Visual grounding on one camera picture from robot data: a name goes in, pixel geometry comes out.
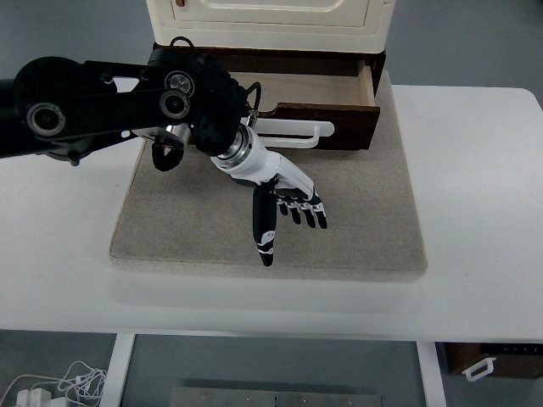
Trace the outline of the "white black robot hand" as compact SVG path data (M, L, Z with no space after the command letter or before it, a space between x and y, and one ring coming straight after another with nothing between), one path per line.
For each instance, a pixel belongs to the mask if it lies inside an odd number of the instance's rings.
M253 187L253 238L264 266L273 262L277 212L295 224L327 228L327 216L313 180L289 159L268 150L257 134L241 125L232 146L211 159L236 183Z

